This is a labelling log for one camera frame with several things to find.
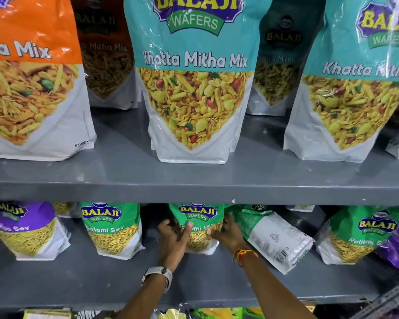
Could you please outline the large teal snack packet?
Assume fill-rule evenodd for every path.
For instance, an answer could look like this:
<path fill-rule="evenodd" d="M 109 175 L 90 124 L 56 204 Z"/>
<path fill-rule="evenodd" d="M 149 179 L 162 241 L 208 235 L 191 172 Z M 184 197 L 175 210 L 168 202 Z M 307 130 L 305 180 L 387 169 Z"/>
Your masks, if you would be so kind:
<path fill-rule="evenodd" d="M 284 116 L 326 0 L 273 0 L 260 22 L 260 47 L 246 113 Z"/>
<path fill-rule="evenodd" d="M 272 0 L 124 0 L 137 83 L 161 162 L 225 164 Z"/>
<path fill-rule="evenodd" d="M 399 106 L 399 0 L 326 0 L 283 149 L 363 162 Z"/>

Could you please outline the person's right hand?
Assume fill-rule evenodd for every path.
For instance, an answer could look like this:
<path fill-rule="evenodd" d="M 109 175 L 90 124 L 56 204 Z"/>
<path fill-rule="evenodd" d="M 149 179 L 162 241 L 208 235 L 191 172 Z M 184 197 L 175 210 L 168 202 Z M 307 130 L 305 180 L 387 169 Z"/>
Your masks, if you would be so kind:
<path fill-rule="evenodd" d="M 248 249 L 243 234 L 232 215 L 225 214 L 220 232 L 222 233 L 220 244 L 232 255 L 235 255 L 238 250 Z"/>

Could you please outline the person's right forearm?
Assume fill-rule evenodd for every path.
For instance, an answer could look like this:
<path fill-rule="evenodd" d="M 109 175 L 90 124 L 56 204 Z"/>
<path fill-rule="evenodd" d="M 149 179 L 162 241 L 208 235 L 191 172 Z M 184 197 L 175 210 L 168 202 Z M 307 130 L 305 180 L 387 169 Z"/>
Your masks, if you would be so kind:
<path fill-rule="evenodd" d="M 316 319 L 254 252 L 246 251 L 238 259 L 265 319 Z"/>

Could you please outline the person's left forearm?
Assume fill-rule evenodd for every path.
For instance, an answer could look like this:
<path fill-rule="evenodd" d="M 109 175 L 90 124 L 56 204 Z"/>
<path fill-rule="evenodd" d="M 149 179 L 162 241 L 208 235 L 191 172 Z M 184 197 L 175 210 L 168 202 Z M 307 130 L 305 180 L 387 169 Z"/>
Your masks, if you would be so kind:
<path fill-rule="evenodd" d="M 167 278 L 163 274 L 150 274 L 141 288 L 126 306 L 118 312 L 116 319 L 150 319 L 165 292 Z"/>

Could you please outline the green and yellow snack packet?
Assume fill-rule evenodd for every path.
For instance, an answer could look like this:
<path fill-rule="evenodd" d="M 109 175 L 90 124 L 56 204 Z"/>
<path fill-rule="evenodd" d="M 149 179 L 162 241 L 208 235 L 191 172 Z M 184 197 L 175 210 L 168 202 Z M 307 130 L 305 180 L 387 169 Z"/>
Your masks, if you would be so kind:
<path fill-rule="evenodd" d="M 317 305 L 315 302 L 306 300 L 302 300 L 301 302 L 310 312 L 314 312 Z M 265 319 L 265 316 L 260 307 L 244 307 L 243 319 Z"/>
<path fill-rule="evenodd" d="M 243 319 L 242 307 L 191 309 L 192 319 Z"/>

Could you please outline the green snack packet, white back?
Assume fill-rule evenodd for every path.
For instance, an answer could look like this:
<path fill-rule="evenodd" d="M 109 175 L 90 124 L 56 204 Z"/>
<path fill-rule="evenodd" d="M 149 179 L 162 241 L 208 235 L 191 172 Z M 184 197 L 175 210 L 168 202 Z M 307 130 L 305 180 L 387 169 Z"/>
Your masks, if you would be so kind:
<path fill-rule="evenodd" d="M 280 273 L 287 274 L 310 251 L 314 239 L 272 210 L 229 211 L 243 237 Z"/>

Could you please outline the white wristwatch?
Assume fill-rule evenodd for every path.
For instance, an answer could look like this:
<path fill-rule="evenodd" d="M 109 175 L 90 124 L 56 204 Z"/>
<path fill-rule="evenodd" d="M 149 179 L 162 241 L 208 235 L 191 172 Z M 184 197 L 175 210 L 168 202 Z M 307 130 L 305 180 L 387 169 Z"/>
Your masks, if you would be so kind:
<path fill-rule="evenodd" d="M 142 284 L 141 286 L 144 285 L 146 279 L 152 275 L 152 274 L 160 274 L 165 276 L 166 278 L 166 285 L 165 285 L 165 290 L 164 290 L 164 294 L 167 293 L 167 291 L 169 290 L 171 283 L 172 283 L 172 279 L 173 279 L 173 273 L 166 267 L 162 267 L 162 266 L 156 266 L 156 267 L 150 267 L 145 273 L 144 276 L 142 278 Z"/>

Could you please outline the pale yellow snack packet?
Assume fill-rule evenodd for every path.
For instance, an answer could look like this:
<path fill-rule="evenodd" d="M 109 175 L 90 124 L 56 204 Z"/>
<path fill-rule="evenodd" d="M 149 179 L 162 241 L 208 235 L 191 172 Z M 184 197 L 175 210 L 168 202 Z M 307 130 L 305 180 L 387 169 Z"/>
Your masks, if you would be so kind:
<path fill-rule="evenodd" d="M 64 309 L 25 309 L 22 319 L 72 319 L 72 313 Z"/>

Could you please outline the large orange snack packet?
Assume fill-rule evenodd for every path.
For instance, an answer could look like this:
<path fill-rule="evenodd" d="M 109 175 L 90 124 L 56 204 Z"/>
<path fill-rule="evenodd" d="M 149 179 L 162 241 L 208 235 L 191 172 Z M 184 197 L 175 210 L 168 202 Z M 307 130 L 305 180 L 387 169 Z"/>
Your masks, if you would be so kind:
<path fill-rule="evenodd" d="M 134 56 L 124 0 L 70 0 L 91 107 L 129 110 L 138 104 Z"/>
<path fill-rule="evenodd" d="M 96 139 L 70 0 L 0 0 L 0 158 L 62 161 Z"/>

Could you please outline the person's left hand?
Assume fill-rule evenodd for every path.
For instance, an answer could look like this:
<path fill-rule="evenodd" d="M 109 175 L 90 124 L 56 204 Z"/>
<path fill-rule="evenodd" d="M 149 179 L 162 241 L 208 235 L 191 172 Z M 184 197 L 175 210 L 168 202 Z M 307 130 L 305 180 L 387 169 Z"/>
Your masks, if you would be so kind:
<path fill-rule="evenodd" d="M 187 244 L 181 243 L 182 233 L 176 233 L 169 219 L 160 222 L 158 230 L 160 232 L 158 265 L 174 273 L 186 252 Z"/>

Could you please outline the grey metal shelf board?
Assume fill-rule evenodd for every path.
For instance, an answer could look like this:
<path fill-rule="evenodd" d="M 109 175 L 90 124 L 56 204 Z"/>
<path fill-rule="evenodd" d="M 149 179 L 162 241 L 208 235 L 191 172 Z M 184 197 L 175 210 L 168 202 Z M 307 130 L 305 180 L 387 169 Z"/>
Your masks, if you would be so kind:
<path fill-rule="evenodd" d="M 145 271 L 156 264 L 156 226 L 170 211 L 166 204 L 149 204 L 140 215 L 145 249 L 126 261 L 100 256 L 79 219 L 63 220 L 71 233 L 70 247 L 53 261 L 16 261 L 0 241 L 0 311 L 122 308 L 139 289 Z M 373 301 L 399 284 L 399 270 L 374 254 L 356 265 L 326 265 L 312 249 L 286 275 L 266 265 L 298 299 L 317 304 Z M 211 256 L 187 253 L 159 302 L 161 309 L 257 305 L 244 271 L 221 245 Z"/>
<path fill-rule="evenodd" d="M 399 205 L 399 160 L 380 134 L 361 163 L 282 150 L 287 118 L 246 116 L 224 165 L 160 162 L 143 108 L 92 111 L 98 139 L 65 161 L 0 159 L 0 199 L 139 203 Z"/>

